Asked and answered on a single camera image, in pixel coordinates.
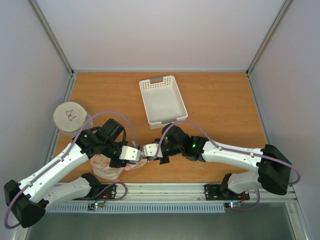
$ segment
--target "slotted metal strip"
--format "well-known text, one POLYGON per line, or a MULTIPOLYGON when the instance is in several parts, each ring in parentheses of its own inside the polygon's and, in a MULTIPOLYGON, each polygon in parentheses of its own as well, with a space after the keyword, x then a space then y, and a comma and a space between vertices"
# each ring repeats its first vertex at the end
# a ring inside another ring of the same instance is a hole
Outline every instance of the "slotted metal strip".
POLYGON ((49 213, 101 213, 101 214, 144 214, 144 213, 224 213, 223 203, 106 203, 102 208, 88 210, 88 203, 65 203, 49 213))

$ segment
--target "container lid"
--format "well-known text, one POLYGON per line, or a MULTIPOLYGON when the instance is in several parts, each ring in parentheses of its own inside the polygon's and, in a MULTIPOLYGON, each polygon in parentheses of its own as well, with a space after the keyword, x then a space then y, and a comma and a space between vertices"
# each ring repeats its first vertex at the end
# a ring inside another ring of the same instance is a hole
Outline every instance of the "container lid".
POLYGON ((71 133, 77 131, 85 123, 86 110, 73 101, 64 102, 59 105, 53 113, 53 122, 58 129, 71 133))

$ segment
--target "white wall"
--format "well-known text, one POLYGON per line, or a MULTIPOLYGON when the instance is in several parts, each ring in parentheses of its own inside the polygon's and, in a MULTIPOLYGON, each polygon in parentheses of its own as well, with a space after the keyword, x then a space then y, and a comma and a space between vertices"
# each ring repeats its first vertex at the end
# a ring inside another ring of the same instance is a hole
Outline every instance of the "white wall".
POLYGON ((248 69, 284 0, 37 0, 73 69, 248 69))
MULTIPOLYGON (((68 72, 28 1, 0 7, 0 218, 7 208, 4 184, 20 181, 43 163, 68 72)), ((0 224, 0 238, 11 231, 0 224)))
POLYGON ((312 239, 320 239, 320 1, 294 1, 252 73, 270 143, 302 175, 296 185, 312 239))

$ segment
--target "table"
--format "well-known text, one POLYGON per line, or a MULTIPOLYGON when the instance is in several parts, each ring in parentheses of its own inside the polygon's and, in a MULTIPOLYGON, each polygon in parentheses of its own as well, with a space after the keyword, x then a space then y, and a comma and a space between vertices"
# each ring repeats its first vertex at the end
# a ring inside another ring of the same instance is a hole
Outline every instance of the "table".
MULTIPOLYGON (((124 114, 134 127, 136 142, 142 146, 159 138, 161 128, 151 130, 149 127, 139 81, 168 75, 176 79, 188 111, 188 121, 200 125, 220 143, 245 148, 264 147, 264 133, 244 72, 79 72, 70 101, 82 105, 90 115, 106 110, 124 114)), ((130 129, 117 115, 98 116, 93 120, 94 125, 102 126, 108 118, 124 125, 130 142, 130 129)), ((182 124, 179 127, 190 136, 203 136, 191 125, 182 124)), ((61 134, 55 155, 70 141, 61 134)), ((140 169, 124 172, 120 179, 141 183, 221 182, 227 173, 245 171, 223 163, 192 162, 177 155, 170 158, 169 164, 159 165, 159 161, 151 161, 140 169)), ((71 182, 89 172, 93 173, 93 170, 87 161, 61 182, 71 182)))

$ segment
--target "basket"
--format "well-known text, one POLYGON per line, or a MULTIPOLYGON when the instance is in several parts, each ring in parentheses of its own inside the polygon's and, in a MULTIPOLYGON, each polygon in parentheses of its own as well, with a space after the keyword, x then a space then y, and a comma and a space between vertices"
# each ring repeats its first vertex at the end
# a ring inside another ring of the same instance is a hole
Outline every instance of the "basket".
POLYGON ((185 120, 188 112, 174 76, 163 76, 139 82, 142 100, 151 129, 185 120))

